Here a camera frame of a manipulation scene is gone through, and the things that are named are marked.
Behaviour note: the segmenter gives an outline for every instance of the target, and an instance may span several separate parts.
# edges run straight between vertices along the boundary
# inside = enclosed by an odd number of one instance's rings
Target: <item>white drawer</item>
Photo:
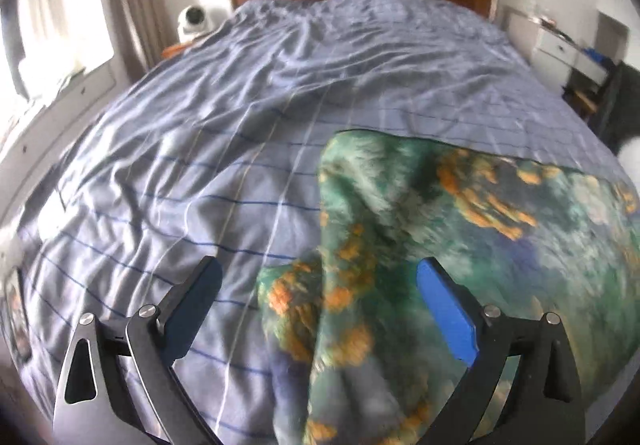
[[[538,80],[549,91],[557,96],[562,96],[563,89],[571,75],[571,66],[565,64],[555,56],[540,50],[534,50],[531,56],[531,67]]]
[[[578,51],[571,44],[556,37],[544,28],[540,28],[540,33],[538,34],[538,50],[553,55],[569,66],[575,63],[575,58],[578,55]]]
[[[580,73],[594,81],[598,86],[602,86],[604,81],[607,79],[607,70],[600,66],[600,64],[591,60],[584,53],[578,53],[574,67]]]

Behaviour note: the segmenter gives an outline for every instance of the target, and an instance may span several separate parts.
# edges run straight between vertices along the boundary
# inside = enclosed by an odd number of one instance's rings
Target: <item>nightstand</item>
[[[511,14],[507,34],[540,82],[561,96],[580,51],[552,31],[518,14]]]

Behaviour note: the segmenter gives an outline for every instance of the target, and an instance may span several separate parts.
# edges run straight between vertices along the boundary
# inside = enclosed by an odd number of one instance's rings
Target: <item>orange object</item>
[[[189,42],[182,42],[179,44],[174,44],[172,46],[169,46],[168,48],[164,48],[164,50],[162,50],[162,59],[164,60],[171,59],[171,57],[178,55],[178,53],[182,53],[192,44],[193,44],[193,41],[190,40]]]

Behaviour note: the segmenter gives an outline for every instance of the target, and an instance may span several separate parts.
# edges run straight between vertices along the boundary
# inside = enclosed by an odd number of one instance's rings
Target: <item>metal screw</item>
[[[79,323],[82,326],[87,326],[87,324],[91,324],[93,321],[94,321],[94,314],[93,313],[83,313],[80,316]]]
[[[487,304],[484,307],[484,314],[489,317],[489,319],[497,319],[500,315],[502,315],[502,312],[497,306],[494,306],[493,304]]]
[[[153,316],[156,313],[156,307],[153,304],[145,304],[140,310],[138,310],[138,315],[144,317],[145,319]]]
[[[553,313],[552,311],[550,311],[549,313],[546,314],[545,318],[549,324],[553,324],[554,326],[556,324],[560,324],[560,317],[558,316],[557,313]]]

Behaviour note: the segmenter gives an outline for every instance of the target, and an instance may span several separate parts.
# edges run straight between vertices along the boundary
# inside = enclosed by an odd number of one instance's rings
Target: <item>bedroom floor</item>
[[[36,408],[20,383],[4,339],[0,339],[0,414],[9,421],[21,422],[22,427],[18,430],[29,445],[53,443],[51,423]]]

